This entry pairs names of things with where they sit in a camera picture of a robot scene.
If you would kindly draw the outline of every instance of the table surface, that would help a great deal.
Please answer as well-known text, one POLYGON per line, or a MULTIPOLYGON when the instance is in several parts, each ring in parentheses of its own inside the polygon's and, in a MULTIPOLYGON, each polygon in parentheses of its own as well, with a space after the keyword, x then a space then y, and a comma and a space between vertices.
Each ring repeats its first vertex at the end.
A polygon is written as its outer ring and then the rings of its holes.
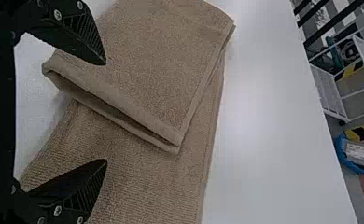
MULTIPOLYGON (((227 50, 203 223, 357 223, 289 1, 208 1, 237 29, 227 50)), ((98 16, 114 2, 88 5, 98 16)), ((29 35, 16 47, 16 177, 68 101, 41 75, 53 51, 29 35)))

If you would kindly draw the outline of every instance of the black railing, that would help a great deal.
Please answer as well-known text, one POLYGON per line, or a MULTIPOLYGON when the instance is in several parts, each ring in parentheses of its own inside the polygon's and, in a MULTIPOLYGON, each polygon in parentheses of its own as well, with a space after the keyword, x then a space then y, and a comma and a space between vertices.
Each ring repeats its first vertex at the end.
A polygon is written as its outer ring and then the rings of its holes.
MULTIPOLYGON (((293 10, 295 15, 299 14, 307 6, 312 6, 312 8, 301 17, 301 19, 298 21, 298 26, 301 27, 306 22, 308 22, 308 20, 310 20, 322 7, 324 7, 328 1, 329 0, 320 0, 314 5, 311 0, 302 0, 301 3, 293 10)), ((338 24, 348 15, 357 10, 357 8, 362 6, 362 4, 364 4, 364 0, 355 0, 354 2, 352 2, 345 9, 343 9, 341 12, 331 18, 330 21, 323 25, 319 30, 315 31, 311 36, 308 36, 303 43, 304 47, 308 49, 311 45, 314 44, 314 42, 316 42, 316 40, 321 38, 321 36, 324 35, 328 30, 333 28, 336 24, 338 24)))

